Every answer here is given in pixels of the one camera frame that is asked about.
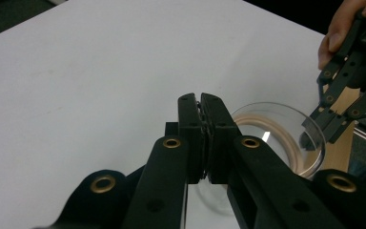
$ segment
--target clear glass bowl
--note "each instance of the clear glass bowl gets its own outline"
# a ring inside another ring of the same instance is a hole
[[[239,108],[232,117],[243,135],[263,139],[295,174],[311,179],[320,169],[325,157],[325,137],[304,113],[284,104],[259,102]],[[211,210],[234,215],[226,185],[204,179],[196,187]]]

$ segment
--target gray floor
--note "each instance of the gray floor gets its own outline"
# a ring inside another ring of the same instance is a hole
[[[63,0],[0,0],[0,32],[35,15],[56,7]],[[358,174],[366,167],[366,139],[355,135],[350,172]]]

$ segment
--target human hand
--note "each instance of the human hand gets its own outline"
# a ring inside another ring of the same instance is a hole
[[[322,39],[318,49],[318,67],[322,70],[340,49],[347,32],[352,27],[356,13],[364,9],[362,15],[366,17],[366,0],[344,0],[339,6],[329,25],[328,33]]]

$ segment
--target white table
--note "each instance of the white table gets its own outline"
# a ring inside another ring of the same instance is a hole
[[[146,163],[177,98],[317,105],[322,35],[240,0],[73,0],[0,34],[0,228],[47,226],[92,172]],[[235,228],[190,187],[187,228]]]

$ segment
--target wooden surface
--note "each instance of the wooden surface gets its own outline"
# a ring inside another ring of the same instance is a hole
[[[331,109],[338,114],[341,114],[358,98],[358,94],[359,89],[346,88]],[[337,142],[334,144],[328,143],[326,145],[326,156],[322,169],[338,169],[343,172],[348,171],[354,127],[355,123],[350,124]]]

